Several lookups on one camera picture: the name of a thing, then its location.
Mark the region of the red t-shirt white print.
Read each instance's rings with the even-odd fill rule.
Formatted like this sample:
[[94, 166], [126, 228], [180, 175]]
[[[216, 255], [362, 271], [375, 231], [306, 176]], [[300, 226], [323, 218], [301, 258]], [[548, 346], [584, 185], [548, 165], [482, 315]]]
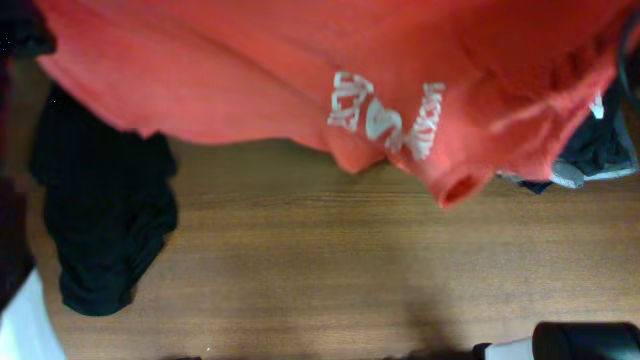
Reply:
[[444, 206], [544, 180], [613, 80], [611, 0], [42, 0], [45, 71], [102, 120], [201, 144], [380, 160]]

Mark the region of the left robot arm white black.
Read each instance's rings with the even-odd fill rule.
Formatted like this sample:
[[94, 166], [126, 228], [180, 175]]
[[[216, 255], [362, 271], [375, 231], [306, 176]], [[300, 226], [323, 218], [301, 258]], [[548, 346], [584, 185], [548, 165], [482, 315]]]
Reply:
[[[10, 63], [50, 54], [56, 42], [31, 1], [1, 0], [1, 162], [7, 158]], [[35, 258], [26, 240], [26, 197], [1, 175], [1, 357], [55, 360], [66, 354], [45, 304]]]

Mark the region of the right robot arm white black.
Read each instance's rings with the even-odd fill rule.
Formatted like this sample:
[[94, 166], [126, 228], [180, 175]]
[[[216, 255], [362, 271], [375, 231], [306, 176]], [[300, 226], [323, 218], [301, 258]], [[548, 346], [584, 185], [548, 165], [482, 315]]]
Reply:
[[476, 344], [477, 360], [639, 360], [639, 328], [630, 322], [540, 322], [530, 337]]

